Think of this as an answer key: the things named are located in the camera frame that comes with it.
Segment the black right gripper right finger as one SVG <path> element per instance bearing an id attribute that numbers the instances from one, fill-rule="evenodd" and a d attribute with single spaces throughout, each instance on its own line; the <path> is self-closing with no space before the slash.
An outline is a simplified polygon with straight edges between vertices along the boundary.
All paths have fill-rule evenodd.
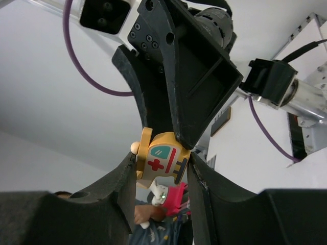
<path id="1" fill-rule="evenodd" d="M 195 244 L 240 244 L 244 203 L 253 193 L 210 168 L 191 153 L 188 186 Z"/>

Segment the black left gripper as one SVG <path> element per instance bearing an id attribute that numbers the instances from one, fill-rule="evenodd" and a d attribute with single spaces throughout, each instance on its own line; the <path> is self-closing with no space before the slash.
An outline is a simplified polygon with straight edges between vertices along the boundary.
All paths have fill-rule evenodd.
<path id="1" fill-rule="evenodd" d="M 112 62 L 132 90 L 143 127 L 173 132 L 192 149 L 242 80 L 229 53 L 236 40 L 226 1 L 142 1 L 142 19 Z"/>

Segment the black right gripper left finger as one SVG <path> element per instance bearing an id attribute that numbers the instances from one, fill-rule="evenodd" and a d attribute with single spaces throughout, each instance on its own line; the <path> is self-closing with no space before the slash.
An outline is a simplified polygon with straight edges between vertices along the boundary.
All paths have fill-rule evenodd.
<path id="1" fill-rule="evenodd" d="M 136 191 L 136 157 L 128 153 L 111 172 L 57 201 L 57 234 L 130 234 Z"/>

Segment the helicopter shaped wooden piece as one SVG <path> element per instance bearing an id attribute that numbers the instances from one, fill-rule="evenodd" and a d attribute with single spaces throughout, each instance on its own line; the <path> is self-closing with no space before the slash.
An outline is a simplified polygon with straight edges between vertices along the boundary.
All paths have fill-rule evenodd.
<path id="1" fill-rule="evenodd" d="M 178 185 L 186 170 L 191 151 L 175 139 L 173 132 L 152 136 L 153 129 L 144 127 L 141 140 L 134 142 L 137 185 L 148 189 L 157 177 L 173 177 Z"/>

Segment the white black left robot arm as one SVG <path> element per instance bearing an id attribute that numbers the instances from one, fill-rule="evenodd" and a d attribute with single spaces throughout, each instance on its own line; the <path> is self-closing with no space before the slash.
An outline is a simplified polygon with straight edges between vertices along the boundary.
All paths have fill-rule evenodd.
<path id="1" fill-rule="evenodd" d="M 142 1 L 130 38 L 112 62 L 130 86 L 142 125 L 172 132 L 192 149 L 242 79 L 239 68 L 270 59 L 311 13 L 326 16 L 326 1 Z"/>

